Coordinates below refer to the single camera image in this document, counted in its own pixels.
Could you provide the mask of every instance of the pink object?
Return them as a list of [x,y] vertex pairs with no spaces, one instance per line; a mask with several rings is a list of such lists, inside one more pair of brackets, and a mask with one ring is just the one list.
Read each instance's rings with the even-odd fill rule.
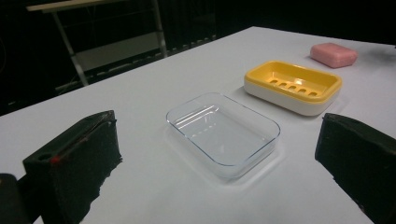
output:
[[358,53],[334,43],[324,43],[312,46],[311,58],[331,68],[339,68],[352,65]]

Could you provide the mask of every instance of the clear glass container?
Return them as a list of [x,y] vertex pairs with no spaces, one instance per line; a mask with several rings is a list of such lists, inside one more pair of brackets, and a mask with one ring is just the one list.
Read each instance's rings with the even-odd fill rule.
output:
[[237,178],[270,155],[280,135],[271,119],[210,92],[170,110],[166,120],[215,174]]

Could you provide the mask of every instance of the pink soap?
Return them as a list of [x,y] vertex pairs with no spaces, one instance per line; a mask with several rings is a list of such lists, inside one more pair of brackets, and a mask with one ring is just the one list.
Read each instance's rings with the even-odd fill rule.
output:
[[339,68],[352,65],[358,58],[358,52],[334,43],[324,43],[312,46],[311,58],[331,68]]

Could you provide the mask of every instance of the yellow soap dish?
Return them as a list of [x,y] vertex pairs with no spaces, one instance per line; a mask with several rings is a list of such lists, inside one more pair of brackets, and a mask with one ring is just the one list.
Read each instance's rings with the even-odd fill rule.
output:
[[322,113],[335,99],[342,79],[331,73],[280,61],[245,74],[245,91],[305,116]]

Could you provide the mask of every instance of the soap dish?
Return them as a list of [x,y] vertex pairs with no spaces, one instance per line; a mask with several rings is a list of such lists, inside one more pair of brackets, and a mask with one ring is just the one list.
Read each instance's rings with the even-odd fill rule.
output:
[[244,175],[274,150],[276,122],[216,92],[203,94],[170,110],[166,120],[194,155],[216,175]]
[[280,61],[263,63],[244,78],[246,92],[305,116],[322,113],[341,87],[335,74]]

